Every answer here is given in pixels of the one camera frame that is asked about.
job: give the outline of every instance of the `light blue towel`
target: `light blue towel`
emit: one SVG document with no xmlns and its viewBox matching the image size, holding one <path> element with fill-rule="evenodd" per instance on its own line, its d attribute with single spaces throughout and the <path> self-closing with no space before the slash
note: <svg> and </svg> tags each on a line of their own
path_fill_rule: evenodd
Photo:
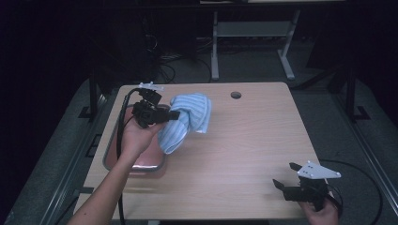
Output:
<svg viewBox="0 0 398 225">
<path fill-rule="evenodd" d="M 173 153 L 190 131 L 206 133 L 211 114 L 211 100 L 204 94 L 178 95 L 170 101 L 178 120 L 170 120 L 158 133 L 159 146 L 165 154 Z"/>
</svg>

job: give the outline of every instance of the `table top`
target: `table top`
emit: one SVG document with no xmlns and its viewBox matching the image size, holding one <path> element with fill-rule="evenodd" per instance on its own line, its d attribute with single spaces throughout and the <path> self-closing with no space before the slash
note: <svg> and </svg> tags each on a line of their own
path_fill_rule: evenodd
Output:
<svg viewBox="0 0 398 225">
<path fill-rule="evenodd" d="M 124 96 L 122 86 L 103 131 L 84 186 L 96 188 L 107 174 L 103 156 Z M 272 179 L 297 186 L 289 162 L 318 162 L 296 104 L 283 82 L 166 84 L 161 103 L 200 92 L 212 101 L 206 134 L 189 133 L 167 156 L 158 178 L 130 178 L 123 193 L 128 219 L 273 219 L 304 217 L 284 200 Z M 239 92 L 241 98 L 231 97 Z M 140 100 L 133 94 L 130 103 Z M 75 211 L 89 197 L 81 194 Z M 114 218 L 118 218 L 116 208 Z"/>
</svg>

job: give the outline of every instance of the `finger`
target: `finger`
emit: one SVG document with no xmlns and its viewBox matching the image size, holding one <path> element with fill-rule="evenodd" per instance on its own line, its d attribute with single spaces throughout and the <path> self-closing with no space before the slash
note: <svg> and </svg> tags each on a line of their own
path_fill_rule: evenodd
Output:
<svg viewBox="0 0 398 225">
<path fill-rule="evenodd" d="M 314 212 L 313 208 L 307 202 L 298 202 L 298 205 L 301 207 L 302 211 L 304 211 L 306 215 Z"/>
<path fill-rule="evenodd" d="M 149 127 L 148 130 L 150 130 L 153 134 L 158 133 L 161 129 L 163 129 L 166 126 L 167 123 L 161 123 L 161 124 L 156 124 L 152 127 Z"/>
<path fill-rule="evenodd" d="M 326 198 L 324 201 L 324 208 L 331 210 L 338 210 L 337 205 L 328 198 Z"/>
<path fill-rule="evenodd" d="M 126 121 L 125 124 L 126 124 L 126 125 L 125 125 L 126 127 L 135 126 L 135 127 L 140 128 L 140 126 L 138 125 L 138 123 L 137 123 L 137 121 L 135 120 L 134 116 L 132 116 L 131 118 L 129 118 L 129 120 Z"/>
</svg>

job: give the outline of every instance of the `black wall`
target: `black wall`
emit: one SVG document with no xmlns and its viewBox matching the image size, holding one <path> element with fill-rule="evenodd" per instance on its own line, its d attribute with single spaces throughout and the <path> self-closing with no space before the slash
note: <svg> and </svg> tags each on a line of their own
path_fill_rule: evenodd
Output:
<svg viewBox="0 0 398 225">
<path fill-rule="evenodd" d="M 88 74 L 85 12 L 72 1 L 0 6 L 1 215 L 4 221 Z"/>
<path fill-rule="evenodd" d="M 348 64 L 398 127 L 397 10 L 395 1 L 376 0 L 332 8 L 308 66 L 328 69 Z"/>
</svg>

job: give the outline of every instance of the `human hand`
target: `human hand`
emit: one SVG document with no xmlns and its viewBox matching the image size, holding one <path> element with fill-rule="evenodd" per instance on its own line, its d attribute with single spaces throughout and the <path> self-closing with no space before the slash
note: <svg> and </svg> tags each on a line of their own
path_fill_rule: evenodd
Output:
<svg viewBox="0 0 398 225">
<path fill-rule="evenodd" d="M 328 199 L 324 201 L 322 210 L 315 212 L 314 207 L 308 202 L 298 202 L 302 211 L 311 225 L 336 225 L 339 224 L 336 206 Z"/>
<path fill-rule="evenodd" d="M 148 128 L 142 128 L 134 118 L 131 118 L 124 127 L 121 157 L 135 160 L 148 148 L 152 142 L 152 138 L 165 125 L 166 123 L 161 123 Z"/>
</svg>

